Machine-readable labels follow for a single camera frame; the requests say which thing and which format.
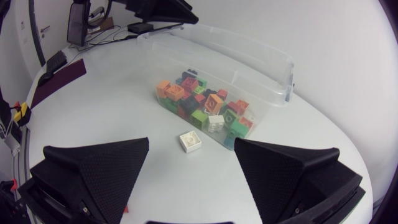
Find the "black device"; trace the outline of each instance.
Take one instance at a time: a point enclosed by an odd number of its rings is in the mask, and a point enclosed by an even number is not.
[[[263,223],[339,223],[364,195],[337,148],[313,150],[235,139]]]
[[[90,3],[86,5],[72,3],[69,12],[67,42],[77,46],[85,45],[87,28],[83,24],[83,20],[88,20],[90,11]]]
[[[57,148],[18,191],[44,223],[119,223],[149,150],[147,138]]]
[[[59,50],[55,55],[47,60],[47,72],[53,73],[66,64],[67,57],[61,50]]]
[[[67,57],[59,50],[47,60],[47,71],[39,78],[37,86],[42,86],[44,83],[47,83],[54,76],[54,72],[66,64]]]
[[[44,73],[37,81],[37,87],[40,87],[40,86],[44,85],[44,83],[47,83],[53,76],[54,76],[54,73],[52,73],[52,72]]]
[[[196,24],[199,21],[199,18],[192,13],[191,5],[184,0],[109,0],[104,17],[90,24],[88,22],[90,0],[73,0],[73,2],[84,7],[79,10],[81,12],[80,21],[87,29],[99,27],[108,18],[112,2],[126,5],[126,9],[135,12],[134,16],[142,19],[144,23],[158,21]]]
[[[154,25],[152,24],[146,24],[143,22],[136,22],[133,24],[129,24],[127,26],[127,30],[129,32],[135,33],[135,34],[143,34],[146,32],[150,32],[154,29]]]

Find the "green lego brick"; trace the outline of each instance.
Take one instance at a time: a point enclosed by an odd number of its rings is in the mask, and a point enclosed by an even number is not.
[[[159,97],[159,103],[160,103],[160,105],[166,107],[167,99],[168,99],[168,98],[160,98],[160,97]]]
[[[164,105],[165,105],[165,107],[169,110],[169,111],[171,111],[171,112],[173,112],[173,113],[175,113],[175,114],[177,114],[177,105],[178,105],[178,102],[176,102],[176,101],[174,101],[174,100],[171,100],[171,99],[169,99],[169,98],[166,98],[165,100],[164,100]]]
[[[206,89],[202,86],[197,86],[193,91],[195,94],[202,94]]]
[[[191,114],[191,123],[195,127],[199,128],[201,130],[205,127],[206,120],[207,120],[207,114],[204,114],[200,110],[196,110],[195,112],[193,112]]]
[[[230,128],[231,125],[232,125],[232,123],[233,123],[236,119],[239,118],[239,116],[238,116],[234,111],[232,111],[231,109],[227,109],[227,110],[225,111],[225,113],[223,114],[223,116],[224,116],[224,120],[225,120],[225,126],[226,126],[227,128]]]
[[[198,77],[197,77],[197,80],[198,80],[198,83],[199,83],[200,86],[202,86],[203,88],[206,88],[206,85],[207,85],[207,81],[206,80],[204,80],[202,78],[198,78]]]
[[[227,138],[244,138],[249,132],[249,128],[235,120],[229,128]]]

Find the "clear plastic bin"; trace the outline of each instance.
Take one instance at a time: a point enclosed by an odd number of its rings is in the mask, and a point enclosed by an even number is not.
[[[137,43],[146,67],[159,74],[152,81],[160,105],[228,149],[292,97],[293,59],[248,37],[184,24]]]

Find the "orange lego brick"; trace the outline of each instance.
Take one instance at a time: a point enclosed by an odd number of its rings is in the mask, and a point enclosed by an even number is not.
[[[157,86],[156,86],[156,95],[160,98],[166,98],[166,90],[170,88],[170,82],[167,80],[161,81]]]
[[[166,96],[170,99],[177,101],[181,99],[185,94],[185,90],[179,85],[172,85],[170,88],[166,89]]]
[[[217,94],[210,94],[206,100],[205,108],[207,111],[209,111],[209,113],[217,114],[220,111],[223,103],[224,101],[217,96]]]
[[[249,121],[248,119],[246,119],[245,117],[242,117],[241,119],[239,119],[239,123],[245,125],[249,129],[251,128],[251,126],[253,126],[253,123],[251,121]]]

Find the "desk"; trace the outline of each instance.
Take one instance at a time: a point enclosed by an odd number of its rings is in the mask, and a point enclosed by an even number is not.
[[[75,49],[64,49],[70,60]],[[77,147],[147,136],[149,153],[121,223],[156,220],[174,223],[261,223],[234,151],[225,149],[191,124],[161,107],[153,83],[137,72],[141,54],[135,40],[95,47],[84,58],[87,74],[33,110],[29,165],[44,155],[44,146]],[[30,89],[32,101],[37,80]],[[195,130],[202,147],[184,153],[178,136]],[[366,191],[345,223],[369,223],[372,188],[365,164],[348,137],[328,118],[295,95],[286,108],[273,108],[249,139],[295,147],[337,147],[339,161],[363,176]]]

